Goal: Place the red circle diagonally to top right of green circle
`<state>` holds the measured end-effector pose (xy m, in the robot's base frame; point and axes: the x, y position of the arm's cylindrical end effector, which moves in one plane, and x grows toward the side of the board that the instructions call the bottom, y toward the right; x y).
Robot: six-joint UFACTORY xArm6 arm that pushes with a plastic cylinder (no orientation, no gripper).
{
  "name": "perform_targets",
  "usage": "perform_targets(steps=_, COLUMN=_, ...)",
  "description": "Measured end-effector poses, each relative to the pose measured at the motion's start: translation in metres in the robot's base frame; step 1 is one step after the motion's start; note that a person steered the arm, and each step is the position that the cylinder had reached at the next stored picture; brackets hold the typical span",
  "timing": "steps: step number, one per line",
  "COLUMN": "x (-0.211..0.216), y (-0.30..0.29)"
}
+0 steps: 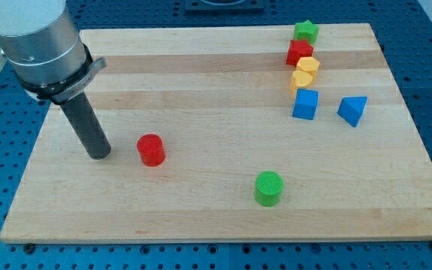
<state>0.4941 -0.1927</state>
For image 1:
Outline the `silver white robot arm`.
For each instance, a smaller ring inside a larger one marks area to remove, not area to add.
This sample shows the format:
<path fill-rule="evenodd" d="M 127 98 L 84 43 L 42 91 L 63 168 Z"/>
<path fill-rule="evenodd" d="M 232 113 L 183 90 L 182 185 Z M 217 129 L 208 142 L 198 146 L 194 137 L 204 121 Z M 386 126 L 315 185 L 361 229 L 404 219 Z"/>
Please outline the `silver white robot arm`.
<path fill-rule="evenodd" d="M 93 59 L 64 0 L 0 0 L 1 54 L 34 98 L 63 104 L 107 66 Z"/>

